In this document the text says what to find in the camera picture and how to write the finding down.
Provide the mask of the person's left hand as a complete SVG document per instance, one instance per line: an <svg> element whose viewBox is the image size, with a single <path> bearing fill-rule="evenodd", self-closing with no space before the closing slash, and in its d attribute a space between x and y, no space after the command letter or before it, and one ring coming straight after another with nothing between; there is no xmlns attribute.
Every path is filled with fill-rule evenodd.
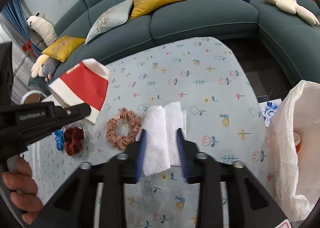
<svg viewBox="0 0 320 228"><path fill-rule="evenodd" d="M4 172L2 180L10 193L11 202L20 210L26 211L21 215L23 221L31 225L40 210L43 203L37 196L38 188L36 182L32 179L31 167L25 159L19 157L16 160L17 173Z"/></svg>

